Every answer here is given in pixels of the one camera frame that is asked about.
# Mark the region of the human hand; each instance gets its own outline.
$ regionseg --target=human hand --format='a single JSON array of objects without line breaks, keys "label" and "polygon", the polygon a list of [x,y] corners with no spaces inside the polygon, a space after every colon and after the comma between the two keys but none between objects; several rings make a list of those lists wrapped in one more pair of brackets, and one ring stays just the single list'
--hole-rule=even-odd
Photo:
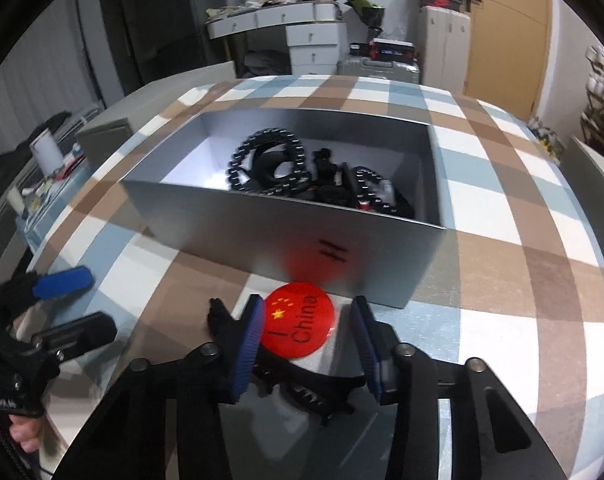
[{"label": "human hand", "polygon": [[32,453],[37,451],[42,443],[43,418],[27,418],[19,415],[9,415],[12,422],[10,436],[21,448]]}]

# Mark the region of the screw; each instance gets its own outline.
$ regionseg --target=screw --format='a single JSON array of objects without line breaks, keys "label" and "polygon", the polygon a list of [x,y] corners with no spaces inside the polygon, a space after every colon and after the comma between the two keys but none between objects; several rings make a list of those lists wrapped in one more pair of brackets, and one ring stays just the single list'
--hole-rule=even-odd
[{"label": "screw", "polygon": [[477,357],[469,359],[466,365],[474,372],[483,372],[486,370],[486,364],[484,364],[484,361],[478,359]]},{"label": "screw", "polygon": [[411,357],[415,354],[415,346],[408,343],[400,343],[395,347],[395,353],[400,357]]},{"label": "screw", "polygon": [[217,355],[219,348],[217,348],[215,343],[205,343],[204,345],[200,346],[199,352],[205,356],[213,356]]},{"label": "screw", "polygon": [[148,368],[149,364],[150,363],[148,359],[138,357],[137,359],[133,359],[128,365],[128,367],[131,368],[132,372],[143,372]]}]

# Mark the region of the open box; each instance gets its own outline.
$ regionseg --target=open box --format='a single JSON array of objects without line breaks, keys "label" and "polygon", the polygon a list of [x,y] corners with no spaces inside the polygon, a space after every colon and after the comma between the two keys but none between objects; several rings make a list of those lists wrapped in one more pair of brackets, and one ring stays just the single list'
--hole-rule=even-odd
[{"label": "open box", "polygon": [[[366,166],[392,181],[416,220],[294,198],[229,191],[237,147],[285,128],[307,154]],[[255,108],[205,112],[163,140],[123,179],[134,206],[166,245],[236,269],[332,294],[364,294],[403,308],[444,234],[428,126],[336,110]]]}]

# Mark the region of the black bracelet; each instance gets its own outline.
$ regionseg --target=black bracelet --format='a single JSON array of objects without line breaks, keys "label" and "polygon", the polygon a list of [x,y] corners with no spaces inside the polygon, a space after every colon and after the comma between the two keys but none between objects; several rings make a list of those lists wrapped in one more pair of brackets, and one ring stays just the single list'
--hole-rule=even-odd
[{"label": "black bracelet", "polygon": [[292,194],[299,192],[303,184],[308,182],[310,178],[310,174],[306,170],[304,147],[294,134],[281,128],[267,128],[266,130],[255,132],[246,139],[239,148],[237,148],[227,171],[228,182],[231,189],[235,191],[256,192],[255,189],[240,182],[239,172],[243,169],[242,162],[248,154],[265,144],[271,144],[272,147],[281,144],[285,146],[285,152],[288,153],[288,157],[293,164],[293,173],[288,175],[283,183],[277,184],[277,186],[271,187],[270,189],[257,192],[264,195],[276,196],[291,196]]},{"label": "black bracelet", "polygon": [[384,180],[384,177],[373,170],[369,170],[364,166],[358,166],[353,170],[355,172],[355,179],[357,180],[357,201],[360,203],[367,203],[371,209],[378,213],[384,213],[389,215],[397,214],[397,207],[390,205],[389,203],[382,202],[382,199],[375,193],[371,192],[368,187],[369,183],[379,184]]}]

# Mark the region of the silver suitcase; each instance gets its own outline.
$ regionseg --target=silver suitcase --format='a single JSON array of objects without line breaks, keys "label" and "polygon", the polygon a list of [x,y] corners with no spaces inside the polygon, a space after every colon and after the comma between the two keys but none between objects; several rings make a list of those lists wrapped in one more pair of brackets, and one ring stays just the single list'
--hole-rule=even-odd
[{"label": "silver suitcase", "polygon": [[419,83],[417,65],[397,61],[373,61],[368,57],[346,57],[338,61],[338,75],[377,77],[405,83]]}]

